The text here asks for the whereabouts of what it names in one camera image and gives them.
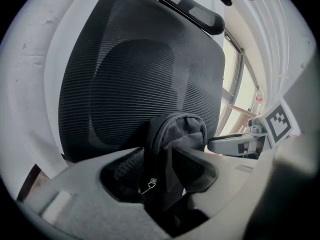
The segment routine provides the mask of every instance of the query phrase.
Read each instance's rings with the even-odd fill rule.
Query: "black bag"
[[[166,232],[180,235],[208,219],[193,206],[190,194],[206,191],[217,177],[212,164],[180,148],[203,152],[206,141],[206,125],[195,114],[153,118],[144,148],[109,164],[101,182],[117,199],[143,203]]]
[[[206,134],[204,121],[195,114],[176,112],[150,120],[140,181],[147,207],[164,212],[186,194],[173,169],[172,147],[204,151]]]

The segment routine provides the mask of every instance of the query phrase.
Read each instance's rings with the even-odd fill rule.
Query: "white wall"
[[[301,75],[316,50],[316,40],[298,9],[290,0],[281,0],[288,26],[288,65],[283,69],[279,92],[284,95]]]
[[[0,174],[16,198],[37,163],[52,178],[67,167],[46,109],[44,66],[52,36],[73,0],[28,0],[0,49]]]

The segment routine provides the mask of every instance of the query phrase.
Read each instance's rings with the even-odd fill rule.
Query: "office chair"
[[[85,23],[59,99],[69,161],[144,146],[149,120],[176,111],[200,116],[214,137],[225,56],[201,28],[220,34],[224,21],[192,0],[180,10],[160,1],[99,0]]]

